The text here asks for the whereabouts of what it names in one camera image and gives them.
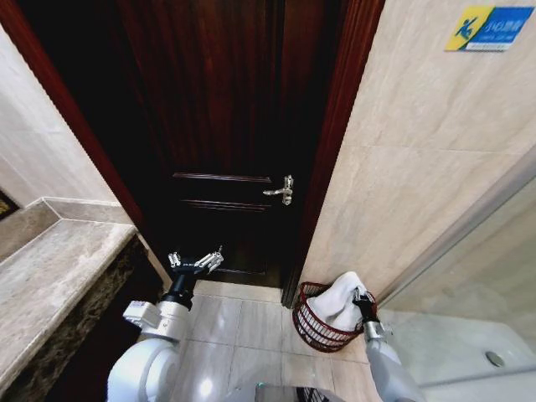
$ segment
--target shower drain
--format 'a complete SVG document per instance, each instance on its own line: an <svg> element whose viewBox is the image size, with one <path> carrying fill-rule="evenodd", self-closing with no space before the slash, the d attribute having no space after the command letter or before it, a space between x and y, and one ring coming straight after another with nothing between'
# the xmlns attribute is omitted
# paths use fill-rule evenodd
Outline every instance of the shower drain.
<svg viewBox="0 0 536 402"><path fill-rule="evenodd" d="M504 366L504 360L501 358L498 354L495 352L488 350L486 353L486 358L489 361L489 363L493 364L495 367L502 367Z"/></svg>

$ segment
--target door lock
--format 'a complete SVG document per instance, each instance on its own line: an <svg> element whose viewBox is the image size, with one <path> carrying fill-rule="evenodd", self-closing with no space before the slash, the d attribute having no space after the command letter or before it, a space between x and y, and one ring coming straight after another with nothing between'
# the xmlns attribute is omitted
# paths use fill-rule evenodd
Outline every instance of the door lock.
<svg viewBox="0 0 536 402"><path fill-rule="evenodd" d="M265 190L262 193L264 195L277 195L277 194L283 194L283 204L284 205L290 205L292 202L292 184L294 183L294 179L289 174L288 176L285 176L285 184L283 188L279 188L278 190Z"/></svg>

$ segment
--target wall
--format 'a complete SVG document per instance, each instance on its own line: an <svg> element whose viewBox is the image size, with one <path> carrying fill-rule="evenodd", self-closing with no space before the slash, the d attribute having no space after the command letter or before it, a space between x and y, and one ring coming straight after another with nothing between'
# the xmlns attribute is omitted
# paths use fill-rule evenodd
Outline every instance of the wall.
<svg viewBox="0 0 536 402"><path fill-rule="evenodd" d="M387 0L303 281L379 294L536 142L536 16L503 54L444 52L472 4Z"/></svg>
<svg viewBox="0 0 536 402"><path fill-rule="evenodd" d="M0 187L21 206L42 196L116 201L1 27Z"/></svg>

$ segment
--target dark wooden door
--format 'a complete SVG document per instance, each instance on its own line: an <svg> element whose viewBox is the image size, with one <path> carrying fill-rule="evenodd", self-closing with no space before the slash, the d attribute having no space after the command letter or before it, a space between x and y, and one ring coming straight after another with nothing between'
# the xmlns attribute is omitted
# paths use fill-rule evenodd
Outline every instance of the dark wooden door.
<svg viewBox="0 0 536 402"><path fill-rule="evenodd" d="M166 254L223 246L210 277L281 286L343 1L20 0ZM292 203L265 189L292 175Z"/></svg>

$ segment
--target beige wall tile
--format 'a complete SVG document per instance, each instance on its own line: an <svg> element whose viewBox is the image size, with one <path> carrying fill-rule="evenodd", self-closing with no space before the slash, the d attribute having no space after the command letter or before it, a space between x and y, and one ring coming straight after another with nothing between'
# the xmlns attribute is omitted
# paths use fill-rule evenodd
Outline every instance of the beige wall tile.
<svg viewBox="0 0 536 402"><path fill-rule="evenodd" d="M445 52L472 4L387 0L302 281L380 293L536 143L536 19L507 52Z"/></svg>
<svg viewBox="0 0 536 402"><path fill-rule="evenodd" d="M50 226L59 216L43 201L20 209L0 222L0 262L24 247Z"/></svg>
<svg viewBox="0 0 536 402"><path fill-rule="evenodd" d="M1 27L0 157L10 166L0 186L22 206L43 196L116 201Z"/></svg>
<svg viewBox="0 0 536 402"><path fill-rule="evenodd" d="M50 208L65 219L132 224L119 203L98 203L68 198L46 198L45 201Z"/></svg>
<svg viewBox="0 0 536 402"><path fill-rule="evenodd" d="M355 270L375 293L518 160L401 147L341 153L302 279L329 282Z"/></svg>
<svg viewBox="0 0 536 402"><path fill-rule="evenodd" d="M483 1L477 4L495 4ZM533 144L536 20L504 53L445 52L471 0L388 0L347 144L523 153ZM533 2L505 1L501 5Z"/></svg>

